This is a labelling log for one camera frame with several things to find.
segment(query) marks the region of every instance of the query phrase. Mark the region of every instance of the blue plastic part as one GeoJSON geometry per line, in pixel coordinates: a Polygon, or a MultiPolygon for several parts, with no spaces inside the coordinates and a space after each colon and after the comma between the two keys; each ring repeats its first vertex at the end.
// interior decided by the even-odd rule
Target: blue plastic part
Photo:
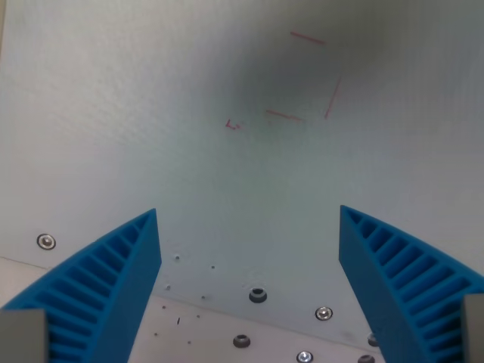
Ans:
{"type": "Polygon", "coordinates": [[[461,303],[484,278],[397,228],[341,206],[340,263],[386,363],[463,362],[461,303]]]}
{"type": "Polygon", "coordinates": [[[51,270],[3,309],[44,309],[49,361],[127,362],[161,266],[152,209],[51,270]]]}

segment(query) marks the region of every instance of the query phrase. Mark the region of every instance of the red marking line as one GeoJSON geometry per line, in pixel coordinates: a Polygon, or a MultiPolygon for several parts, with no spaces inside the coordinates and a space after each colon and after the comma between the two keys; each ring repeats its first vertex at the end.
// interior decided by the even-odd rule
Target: red marking line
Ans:
{"type": "Polygon", "coordinates": [[[314,43],[326,45],[326,42],[324,40],[319,40],[319,39],[316,39],[316,38],[312,38],[311,36],[305,36],[303,34],[299,34],[299,33],[296,33],[296,32],[290,32],[290,34],[292,36],[297,36],[299,38],[303,38],[303,39],[309,40],[309,41],[314,42],[314,43]]]}
{"type": "Polygon", "coordinates": [[[330,116],[331,108],[333,108],[334,98],[336,98],[336,95],[338,93],[338,89],[340,88],[340,83],[341,83],[341,76],[338,78],[338,82],[337,82],[336,87],[334,89],[334,93],[331,96],[330,104],[328,105],[327,110],[326,110],[326,114],[324,115],[325,119],[327,119],[327,117],[330,116]]]}

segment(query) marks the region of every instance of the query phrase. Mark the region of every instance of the silver screw head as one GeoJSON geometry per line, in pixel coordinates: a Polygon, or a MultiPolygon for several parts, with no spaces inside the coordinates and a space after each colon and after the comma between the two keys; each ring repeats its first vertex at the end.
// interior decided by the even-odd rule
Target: silver screw head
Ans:
{"type": "Polygon", "coordinates": [[[312,356],[312,353],[311,352],[307,352],[307,351],[303,350],[302,352],[300,352],[297,355],[296,360],[299,363],[310,363],[313,358],[314,357],[312,356]]]}
{"type": "Polygon", "coordinates": [[[55,239],[50,234],[41,234],[37,237],[37,244],[43,250],[52,250],[55,247],[55,239]]]}
{"type": "Polygon", "coordinates": [[[316,310],[316,318],[321,321],[330,320],[333,316],[333,310],[327,306],[322,306],[316,310]]]}

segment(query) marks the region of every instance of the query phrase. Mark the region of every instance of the white backdrop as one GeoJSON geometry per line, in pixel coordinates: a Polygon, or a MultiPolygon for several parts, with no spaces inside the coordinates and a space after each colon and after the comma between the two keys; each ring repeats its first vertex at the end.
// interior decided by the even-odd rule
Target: white backdrop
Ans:
{"type": "Polygon", "coordinates": [[[484,272],[483,6],[9,2],[0,255],[53,266],[156,207],[155,294],[366,347],[340,204],[484,272]]]}

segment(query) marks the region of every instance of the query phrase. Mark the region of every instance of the screw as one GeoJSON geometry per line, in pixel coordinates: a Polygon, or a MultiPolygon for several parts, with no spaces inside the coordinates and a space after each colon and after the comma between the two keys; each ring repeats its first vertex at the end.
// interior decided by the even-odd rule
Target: screw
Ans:
{"type": "Polygon", "coordinates": [[[377,338],[375,338],[375,334],[371,333],[368,335],[368,344],[371,346],[378,346],[377,338]]]}
{"type": "Polygon", "coordinates": [[[255,304],[263,303],[267,300],[267,293],[261,287],[254,287],[249,293],[249,300],[255,304]]]}
{"type": "Polygon", "coordinates": [[[247,348],[250,345],[250,339],[247,335],[240,334],[234,338],[232,343],[237,348],[247,348]]]}
{"type": "Polygon", "coordinates": [[[50,234],[41,234],[37,237],[37,244],[43,250],[52,250],[55,247],[55,239],[50,234]]]}
{"type": "Polygon", "coordinates": [[[326,306],[322,306],[316,310],[316,318],[321,321],[330,320],[333,316],[333,310],[326,306]]]}
{"type": "Polygon", "coordinates": [[[362,355],[358,360],[358,363],[375,363],[375,358],[371,355],[362,355]]]}
{"type": "Polygon", "coordinates": [[[297,355],[296,360],[298,361],[298,363],[310,363],[313,358],[314,357],[311,352],[303,350],[297,355]]]}

